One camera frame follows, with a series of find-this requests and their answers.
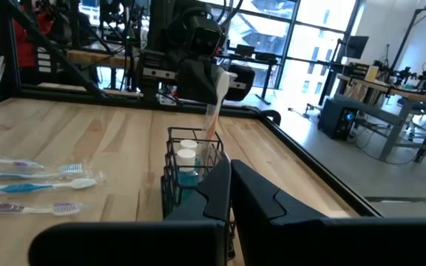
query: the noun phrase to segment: toothbrush bristles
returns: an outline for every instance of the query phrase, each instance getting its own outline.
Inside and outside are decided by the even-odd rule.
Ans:
[[[53,205],[53,211],[55,215],[76,214],[80,210],[81,203],[78,202],[56,203]]]

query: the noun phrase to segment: blue toothbrush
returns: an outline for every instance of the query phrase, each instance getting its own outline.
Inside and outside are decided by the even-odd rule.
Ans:
[[[44,189],[51,188],[73,188],[73,189],[83,189],[90,186],[96,185],[96,180],[90,178],[80,178],[73,180],[70,183],[61,183],[61,184],[18,184],[18,185],[0,185],[0,195],[1,194],[15,194],[15,193],[30,193],[33,191],[40,191]]]

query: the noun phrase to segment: white cap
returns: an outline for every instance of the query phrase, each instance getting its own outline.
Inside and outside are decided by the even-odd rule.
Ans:
[[[198,143],[194,140],[182,140],[180,142],[181,149],[189,149],[194,152],[197,152],[197,146],[198,146]]]
[[[181,149],[177,151],[177,165],[178,166],[194,166],[195,156],[197,154],[191,149]],[[180,171],[193,171],[193,167],[180,167]]]

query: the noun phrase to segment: bottle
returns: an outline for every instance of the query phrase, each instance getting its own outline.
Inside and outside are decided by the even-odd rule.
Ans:
[[[196,153],[191,149],[181,149],[177,151],[177,165],[178,166],[194,166]],[[180,167],[178,170],[178,182],[181,185],[196,186],[198,185],[198,173],[195,167]],[[193,189],[182,190],[182,200],[184,202],[192,195]]]
[[[195,154],[198,154],[198,143],[194,140],[182,140],[180,142],[180,149],[189,149]],[[201,166],[201,158],[199,156],[195,157],[195,166]]]

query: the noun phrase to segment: computer tower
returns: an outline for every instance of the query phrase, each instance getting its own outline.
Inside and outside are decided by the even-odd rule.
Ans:
[[[347,140],[358,110],[344,102],[327,99],[318,122],[318,129],[332,140]]]

